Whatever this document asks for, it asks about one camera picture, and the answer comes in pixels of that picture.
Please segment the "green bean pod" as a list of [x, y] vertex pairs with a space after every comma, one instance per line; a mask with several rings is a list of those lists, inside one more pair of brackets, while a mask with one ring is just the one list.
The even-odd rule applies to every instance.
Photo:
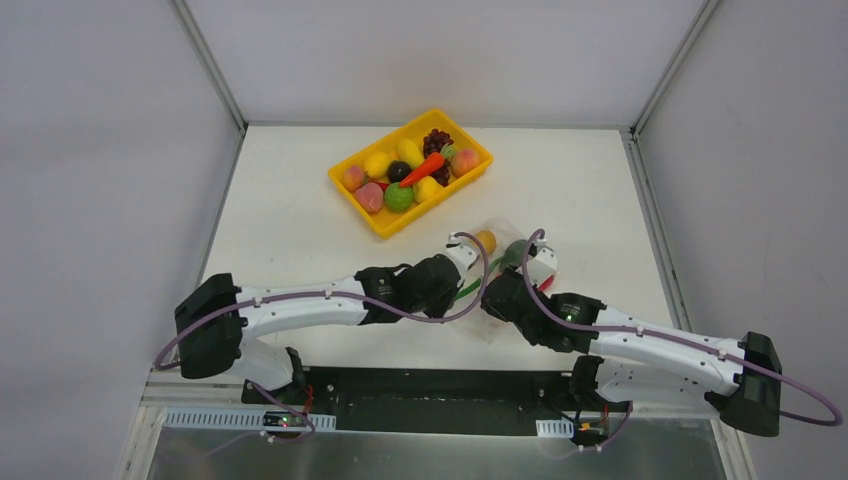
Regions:
[[488, 285], [489, 283], [491, 283], [495, 278], [497, 278], [502, 273], [502, 271], [503, 271], [502, 263], [503, 263], [502, 257], [496, 258], [490, 264], [490, 273], [489, 273], [486, 280], [483, 280], [483, 277], [479, 277], [479, 278], [475, 279], [474, 281], [472, 281], [471, 283], [469, 283], [468, 285], [463, 286], [458, 291], [458, 293], [455, 295], [454, 299], [455, 300], [461, 300], [461, 299], [463, 299], [463, 298], [465, 298], [469, 295], [473, 295], [480, 289], [480, 287], [482, 285], [484, 285], [484, 284]]

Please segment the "clear zip top bag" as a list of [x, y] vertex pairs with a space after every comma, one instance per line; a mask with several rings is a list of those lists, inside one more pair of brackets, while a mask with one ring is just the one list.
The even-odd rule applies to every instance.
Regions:
[[558, 325], [542, 314], [531, 299], [529, 282], [542, 303], [548, 305], [546, 290], [559, 271], [555, 251], [540, 239], [531, 246], [527, 238], [503, 219], [490, 220], [476, 232], [489, 258], [489, 274], [474, 266], [469, 281], [455, 298], [457, 311], [469, 306], [478, 294], [479, 303], [451, 326], [464, 337], [493, 343], [511, 329], [533, 346], [556, 346], [561, 336]]

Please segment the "green cabbage ball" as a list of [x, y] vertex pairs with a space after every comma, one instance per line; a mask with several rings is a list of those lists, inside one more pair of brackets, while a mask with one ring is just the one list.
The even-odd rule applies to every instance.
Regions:
[[391, 183], [384, 191], [384, 206], [391, 212], [403, 213], [415, 202], [412, 187], [403, 187], [399, 182]]

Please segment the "peach from bag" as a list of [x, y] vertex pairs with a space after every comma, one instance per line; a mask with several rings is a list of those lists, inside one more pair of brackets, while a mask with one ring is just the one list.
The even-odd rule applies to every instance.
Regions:
[[456, 178], [468, 174], [482, 163], [478, 152], [471, 148], [459, 150], [450, 162], [452, 175]]

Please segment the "orange carrot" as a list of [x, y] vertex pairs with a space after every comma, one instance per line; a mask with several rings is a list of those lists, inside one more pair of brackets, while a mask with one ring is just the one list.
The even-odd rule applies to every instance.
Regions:
[[439, 152], [430, 154], [424, 162], [407, 175], [400, 183], [401, 188], [409, 188], [418, 183], [433, 172], [440, 170], [445, 162], [445, 157]]

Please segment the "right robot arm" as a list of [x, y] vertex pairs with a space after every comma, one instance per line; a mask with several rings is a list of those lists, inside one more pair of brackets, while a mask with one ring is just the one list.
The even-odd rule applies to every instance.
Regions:
[[779, 373], [779, 358], [765, 335], [750, 332], [734, 340], [653, 329], [594, 298], [527, 289], [514, 271], [488, 285], [481, 306], [515, 325], [534, 346], [577, 353], [567, 393], [580, 409], [632, 401], [675, 405], [715, 412], [751, 435], [779, 433], [780, 382], [717, 355], [723, 350]]

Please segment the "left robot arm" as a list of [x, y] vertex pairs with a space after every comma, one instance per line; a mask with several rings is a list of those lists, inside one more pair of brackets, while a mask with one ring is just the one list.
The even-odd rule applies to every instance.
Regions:
[[303, 289], [238, 286], [229, 273], [206, 279], [175, 309], [178, 367], [183, 378], [239, 376], [281, 404], [297, 402], [305, 378], [293, 350], [261, 337], [319, 326], [431, 323], [452, 308], [470, 262], [447, 253], [414, 265], [368, 267]]

